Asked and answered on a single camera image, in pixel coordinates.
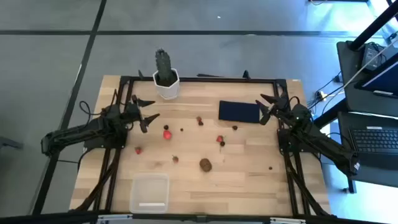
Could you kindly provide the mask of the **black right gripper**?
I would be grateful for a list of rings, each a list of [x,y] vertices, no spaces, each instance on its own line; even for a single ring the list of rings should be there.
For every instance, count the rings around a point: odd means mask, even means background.
[[[271,115],[275,115],[276,111],[286,112],[287,108],[289,107],[289,97],[286,93],[283,93],[280,96],[261,94],[261,97],[271,104],[270,106],[266,106],[260,101],[256,100],[256,104],[259,106],[259,109],[262,113],[262,117],[259,120],[259,124],[261,125],[266,125]]]

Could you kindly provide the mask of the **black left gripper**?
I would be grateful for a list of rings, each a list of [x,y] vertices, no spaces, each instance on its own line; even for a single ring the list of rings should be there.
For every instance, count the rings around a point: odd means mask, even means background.
[[[154,114],[152,116],[144,118],[141,113],[141,108],[152,105],[155,101],[146,101],[139,99],[136,95],[131,96],[132,102],[127,102],[125,104],[125,110],[123,112],[123,119],[128,123],[133,123],[135,121],[139,122],[140,129],[143,133],[147,132],[147,127],[155,120],[160,114]]]

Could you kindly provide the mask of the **clear plastic tupperware container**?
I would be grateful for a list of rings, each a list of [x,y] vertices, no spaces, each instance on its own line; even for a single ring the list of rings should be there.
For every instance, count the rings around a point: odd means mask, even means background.
[[[139,173],[132,179],[129,211],[131,213],[166,213],[170,180],[164,173]]]

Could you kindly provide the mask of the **white hexagonal plant pot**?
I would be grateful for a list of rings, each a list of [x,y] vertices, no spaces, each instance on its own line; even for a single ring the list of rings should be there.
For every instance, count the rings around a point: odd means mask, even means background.
[[[164,100],[173,100],[178,97],[180,91],[180,78],[176,69],[172,68],[173,74],[176,76],[176,81],[170,86],[161,86],[157,81],[157,74],[158,70],[152,74],[155,89],[157,93],[164,99]]]

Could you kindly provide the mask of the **navy blue cloth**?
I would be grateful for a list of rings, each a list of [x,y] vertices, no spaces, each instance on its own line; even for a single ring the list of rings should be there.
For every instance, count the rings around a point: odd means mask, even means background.
[[[256,124],[260,120],[260,109],[257,104],[220,101],[218,119]]]

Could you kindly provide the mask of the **black desk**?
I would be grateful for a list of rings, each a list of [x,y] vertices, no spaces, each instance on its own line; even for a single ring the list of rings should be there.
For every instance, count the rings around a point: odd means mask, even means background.
[[[347,147],[350,146],[353,151],[357,153],[354,150],[351,138],[349,136],[349,128],[365,128],[367,126],[398,128],[398,119],[367,116],[354,113],[339,113],[338,124],[343,145]],[[355,194],[355,183],[357,181],[398,188],[398,170],[369,167],[365,166],[360,160],[359,162],[360,169],[356,176],[348,179],[348,187],[345,188],[346,192]]]
[[[361,68],[359,61],[362,53],[350,50],[347,42],[338,42],[336,48],[343,83],[346,84]],[[365,73],[361,72],[344,89],[348,111],[398,117],[398,98],[379,96],[371,91],[360,90],[354,87],[354,81],[358,81],[360,78],[364,78],[364,76]]]

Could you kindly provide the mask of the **black laptop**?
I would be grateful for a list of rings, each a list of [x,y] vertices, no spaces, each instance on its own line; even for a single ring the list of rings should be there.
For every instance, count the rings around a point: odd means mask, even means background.
[[[349,136],[365,166],[398,170],[398,128],[349,128]]]

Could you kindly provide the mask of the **black power adapter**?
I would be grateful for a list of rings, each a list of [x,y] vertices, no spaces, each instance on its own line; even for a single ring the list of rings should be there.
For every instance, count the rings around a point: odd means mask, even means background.
[[[384,54],[379,55],[379,52],[381,52],[383,49],[383,46],[375,42],[370,42],[364,46],[362,59],[364,71],[371,72],[377,69],[378,66],[382,65],[387,60]]]

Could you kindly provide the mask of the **black crossbar with silver brackets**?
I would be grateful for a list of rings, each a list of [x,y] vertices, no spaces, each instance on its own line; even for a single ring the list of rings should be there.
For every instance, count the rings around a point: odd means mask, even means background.
[[[177,220],[181,222],[260,222],[262,224],[386,224],[337,218],[334,216],[297,215],[292,217],[242,216],[242,215],[182,215],[165,213],[109,213],[98,211],[69,211],[2,217],[0,224],[84,224],[118,220]]]

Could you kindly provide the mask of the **black monitor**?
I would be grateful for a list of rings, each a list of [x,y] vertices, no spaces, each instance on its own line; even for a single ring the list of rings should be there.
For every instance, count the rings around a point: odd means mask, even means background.
[[[398,53],[370,72],[365,72],[355,88],[375,95],[398,98]]]

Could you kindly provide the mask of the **black diagonal pole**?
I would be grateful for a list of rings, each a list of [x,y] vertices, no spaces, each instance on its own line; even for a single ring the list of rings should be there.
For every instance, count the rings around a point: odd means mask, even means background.
[[[395,0],[388,8],[378,16],[352,43],[350,50],[361,48],[379,29],[386,25],[393,17],[398,15],[398,0]]]

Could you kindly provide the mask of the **grey chair leg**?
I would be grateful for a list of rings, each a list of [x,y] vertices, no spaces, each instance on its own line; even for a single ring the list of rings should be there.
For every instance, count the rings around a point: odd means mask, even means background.
[[[14,141],[14,140],[12,140],[12,139],[9,139],[9,138],[5,138],[5,137],[3,137],[3,136],[0,136],[0,149],[2,148],[2,147],[13,147],[13,148],[15,148],[15,149],[22,149],[23,148],[23,143],[21,143],[21,142],[17,142],[17,141]]]

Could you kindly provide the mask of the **black aluminium table frame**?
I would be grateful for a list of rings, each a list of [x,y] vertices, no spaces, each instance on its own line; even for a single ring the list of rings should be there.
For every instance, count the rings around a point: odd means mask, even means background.
[[[129,77],[124,86],[120,81],[116,75],[103,77],[96,110],[106,106],[114,90],[119,90],[122,98],[133,93],[155,101],[142,112],[145,116],[160,116],[147,133],[138,126],[129,133],[113,190],[113,213],[129,211],[132,179],[139,173],[169,176],[169,206],[165,214],[292,217],[302,212],[301,199],[297,200],[297,208],[292,208],[277,140],[278,121],[271,119],[261,126],[218,119],[221,100],[252,103],[261,94],[273,94],[272,83],[241,78],[182,78],[178,97],[167,101],[157,94],[152,79]],[[203,126],[198,125],[198,116]],[[165,125],[172,133],[169,140],[163,137]],[[224,146],[216,141],[218,136],[223,136]],[[142,148],[141,154],[136,154],[136,147]],[[179,158],[178,163],[174,163],[173,156]],[[209,172],[200,168],[203,158],[212,164]]]

